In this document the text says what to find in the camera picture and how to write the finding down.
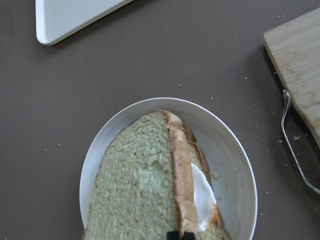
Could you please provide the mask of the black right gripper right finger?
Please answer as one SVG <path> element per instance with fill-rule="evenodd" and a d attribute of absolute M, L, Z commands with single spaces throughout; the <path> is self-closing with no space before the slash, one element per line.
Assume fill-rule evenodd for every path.
<path fill-rule="evenodd" d="M 196 236 L 193 232 L 185 232 L 183 235 L 183 240 L 196 240 Z"/>

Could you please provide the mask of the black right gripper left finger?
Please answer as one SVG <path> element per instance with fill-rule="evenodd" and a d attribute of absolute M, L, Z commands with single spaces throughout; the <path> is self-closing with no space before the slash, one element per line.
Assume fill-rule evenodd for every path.
<path fill-rule="evenodd" d="M 178 231 L 168 231 L 166 233 L 167 240 L 179 240 L 179 232 Z"/>

